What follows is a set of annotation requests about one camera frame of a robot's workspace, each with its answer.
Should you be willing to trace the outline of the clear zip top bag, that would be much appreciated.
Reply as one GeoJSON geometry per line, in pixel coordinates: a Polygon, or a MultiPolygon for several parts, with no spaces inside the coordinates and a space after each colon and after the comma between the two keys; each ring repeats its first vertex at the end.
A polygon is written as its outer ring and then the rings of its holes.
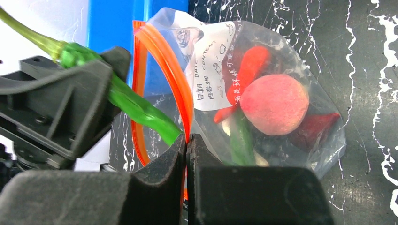
{"type": "Polygon", "coordinates": [[[191,134],[226,165],[304,167],[321,178],[343,156],[340,113],[278,33],[168,7],[133,31],[132,88],[168,116],[158,128],[132,122],[142,165],[191,134]]]}

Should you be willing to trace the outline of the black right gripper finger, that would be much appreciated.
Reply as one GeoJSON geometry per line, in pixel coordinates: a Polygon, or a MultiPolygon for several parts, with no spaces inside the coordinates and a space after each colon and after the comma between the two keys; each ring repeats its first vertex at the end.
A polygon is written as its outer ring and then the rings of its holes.
{"type": "Polygon", "coordinates": [[[187,146],[191,225],[332,225],[322,186],[300,167],[223,165],[199,134],[187,146]]]}

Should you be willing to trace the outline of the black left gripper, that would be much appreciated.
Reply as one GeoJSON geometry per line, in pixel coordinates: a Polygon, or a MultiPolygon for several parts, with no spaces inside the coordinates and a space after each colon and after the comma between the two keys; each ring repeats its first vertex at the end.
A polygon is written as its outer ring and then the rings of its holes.
{"type": "Polygon", "coordinates": [[[112,75],[126,80],[121,47],[63,69],[36,56],[0,78],[0,134],[14,143],[16,175],[0,195],[3,225],[177,225],[185,139],[134,173],[73,172],[119,109],[108,100],[112,75]]]}

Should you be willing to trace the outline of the dark red fig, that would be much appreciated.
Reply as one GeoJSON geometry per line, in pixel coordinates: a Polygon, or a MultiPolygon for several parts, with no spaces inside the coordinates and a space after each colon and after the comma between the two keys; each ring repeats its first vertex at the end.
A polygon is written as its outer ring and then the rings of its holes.
{"type": "Polygon", "coordinates": [[[339,113],[307,115],[288,136],[289,141],[304,152],[317,150],[329,136],[330,130],[340,119],[339,113]]]}

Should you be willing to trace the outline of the short green pepper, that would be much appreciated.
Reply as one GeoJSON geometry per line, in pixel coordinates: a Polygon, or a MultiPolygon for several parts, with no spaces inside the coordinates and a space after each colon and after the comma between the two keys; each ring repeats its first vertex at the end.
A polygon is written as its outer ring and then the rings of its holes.
{"type": "Polygon", "coordinates": [[[235,111],[230,120],[230,152],[234,164],[255,165],[252,135],[247,120],[240,111],[235,111]]]}

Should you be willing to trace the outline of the peach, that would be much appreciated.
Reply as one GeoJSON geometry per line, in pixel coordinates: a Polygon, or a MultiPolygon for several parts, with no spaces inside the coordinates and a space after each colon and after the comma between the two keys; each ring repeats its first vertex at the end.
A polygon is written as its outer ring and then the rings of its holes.
{"type": "Polygon", "coordinates": [[[240,98],[246,118],[266,135],[287,135],[302,122],[309,107],[307,88],[285,74],[263,76],[240,98]]]}

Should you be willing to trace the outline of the red chili pepper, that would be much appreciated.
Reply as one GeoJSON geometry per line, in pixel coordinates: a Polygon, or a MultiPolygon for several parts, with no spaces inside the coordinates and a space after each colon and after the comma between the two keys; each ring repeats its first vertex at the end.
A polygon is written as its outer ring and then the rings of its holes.
{"type": "Polygon", "coordinates": [[[261,45],[253,46],[247,51],[237,51],[227,58],[227,71],[232,76],[231,85],[226,93],[231,106],[219,109],[214,116],[214,123],[220,123],[227,119],[237,109],[240,97],[244,90],[259,75],[261,70],[267,67],[271,61],[270,51],[261,45]]]}

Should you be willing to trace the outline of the long green chili pepper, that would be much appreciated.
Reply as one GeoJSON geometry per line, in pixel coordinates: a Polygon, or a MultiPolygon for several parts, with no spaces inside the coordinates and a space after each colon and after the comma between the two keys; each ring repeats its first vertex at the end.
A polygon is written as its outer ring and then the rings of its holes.
{"type": "MultiPolygon", "coordinates": [[[[82,66],[89,61],[102,58],[92,49],[76,42],[68,43],[42,35],[17,21],[4,9],[0,10],[0,18],[14,31],[46,52],[53,61],[59,62],[63,68],[82,66]]],[[[111,79],[108,99],[134,122],[156,131],[168,146],[171,146],[182,132],[170,117],[134,92],[116,74],[113,74],[111,79]]]]}

